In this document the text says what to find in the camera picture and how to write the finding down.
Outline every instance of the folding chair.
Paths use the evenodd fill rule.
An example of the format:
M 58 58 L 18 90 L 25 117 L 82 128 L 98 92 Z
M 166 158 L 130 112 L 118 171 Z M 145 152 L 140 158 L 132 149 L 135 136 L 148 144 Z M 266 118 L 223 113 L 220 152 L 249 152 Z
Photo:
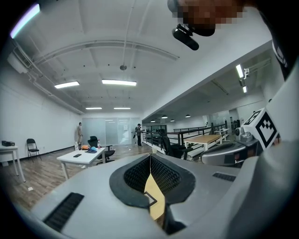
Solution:
M 34 156 L 34 155 L 31 155 L 31 152 L 33 152 L 33 153 L 35 152 L 36 153 L 36 158 L 37 158 L 37 153 L 38 153 L 40 159 L 42 160 L 42 158 L 39 154 L 39 149 L 37 148 L 37 146 L 35 148 L 29 148 L 29 144 L 35 144 L 36 145 L 36 141 L 34 139 L 27 139 L 28 158 L 29 158 L 29 154 L 30 154 L 30 157 Z

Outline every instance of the white table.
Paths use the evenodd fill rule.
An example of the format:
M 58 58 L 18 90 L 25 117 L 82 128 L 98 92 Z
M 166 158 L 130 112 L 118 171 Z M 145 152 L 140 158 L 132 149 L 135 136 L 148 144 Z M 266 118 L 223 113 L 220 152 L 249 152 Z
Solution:
M 219 138 L 220 138 L 220 144 L 222 144 L 222 137 L 217 134 L 195 136 L 189 139 L 185 139 L 185 147 L 188 148 L 188 143 L 202 144 L 204 145 L 204 151 L 207 151 L 209 149 L 208 145 L 218 140 Z
M 15 151 L 15 154 L 17 156 L 17 161 L 18 161 L 18 165 L 19 165 L 19 170 L 20 170 L 21 177 L 23 179 L 23 182 L 26 182 L 24 174 L 23 174 L 22 166 L 21 166 L 21 163 L 20 163 L 18 147 L 17 146 L 8 146 L 8 147 L 5 147 L 3 145 L 0 145 L 0 154 L 11 154 L 12 155 L 15 173 L 17 174 L 17 176 L 19 176 L 18 169 L 17 169 L 17 167 L 15 165 L 14 151 Z
M 69 175 L 67 173 L 66 169 L 66 163 L 71 164 L 79 164 L 79 165 L 85 165 L 85 168 L 88 168 L 88 166 L 95 161 L 98 156 L 102 154 L 103 163 L 106 162 L 105 160 L 105 148 L 97 148 L 97 152 L 95 154 L 89 154 L 86 153 L 84 150 L 75 150 L 71 153 L 68 153 L 66 155 L 60 156 L 57 159 L 60 160 L 62 170 L 64 172 L 65 179 L 69 179 Z
M 223 141 L 227 141 L 227 142 L 229 142 L 229 140 L 226 140 L 226 132 L 228 131 L 229 129 L 225 129 L 225 128 L 223 128 L 222 130 L 215 130 L 214 132 L 215 133 L 219 133 L 219 134 L 221 134 L 222 135 L 222 133 L 224 133 L 224 140 Z

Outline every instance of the black box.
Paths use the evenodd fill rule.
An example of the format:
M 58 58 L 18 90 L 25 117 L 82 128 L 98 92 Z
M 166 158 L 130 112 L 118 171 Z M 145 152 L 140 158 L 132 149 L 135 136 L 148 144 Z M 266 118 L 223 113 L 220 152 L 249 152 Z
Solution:
M 2 145 L 5 147 L 9 147 L 9 146 L 15 146 L 15 143 L 10 141 L 2 141 Z

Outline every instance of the man standing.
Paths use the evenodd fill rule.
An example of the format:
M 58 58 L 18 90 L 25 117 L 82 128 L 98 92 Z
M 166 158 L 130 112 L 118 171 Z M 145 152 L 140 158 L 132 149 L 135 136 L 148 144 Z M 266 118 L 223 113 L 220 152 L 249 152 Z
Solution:
M 135 128 L 135 133 L 138 138 L 138 147 L 142 147 L 141 145 L 141 132 L 144 130 L 141 130 L 141 124 L 138 124 L 137 127 Z
M 81 149 L 81 145 L 82 145 L 82 123 L 79 123 L 79 126 L 77 127 L 77 133 L 78 133 L 78 145 L 79 145 L 79 149 Z

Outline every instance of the black vent grille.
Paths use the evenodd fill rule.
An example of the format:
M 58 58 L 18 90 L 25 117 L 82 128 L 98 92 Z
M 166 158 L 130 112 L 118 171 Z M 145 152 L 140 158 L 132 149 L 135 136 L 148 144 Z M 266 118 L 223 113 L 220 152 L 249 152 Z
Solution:
M 214 173 L 213 176 L 217 177 L 217 178 L 220 178 L 220 179 L 223 179 L 223 180 L 226 180 L 226 181 L 230 181 L 230 182 L 233 182 L 236 178 L 236 176 L 223 174 L 223 173 L 219 173 L 219 172 Z
M 128 186 L 143 194 L 149 175 L 150 157 L 128 169 L 124 174 L 124 180 Z
M 14 54 L 17 58 L 24 64 L 25 67 L 29 68 L 31 66 L 31 62 L 23 55 L 19 48 L 14 49 Z
M 60 232 L 83 198 L 81 194 L 70 193 L 44 220 L 44 223 Z
M 181 177 L 177 171 L 154 157 L 151 158 L 151 174 L 164 195 L 177 187 L 181 182 Z

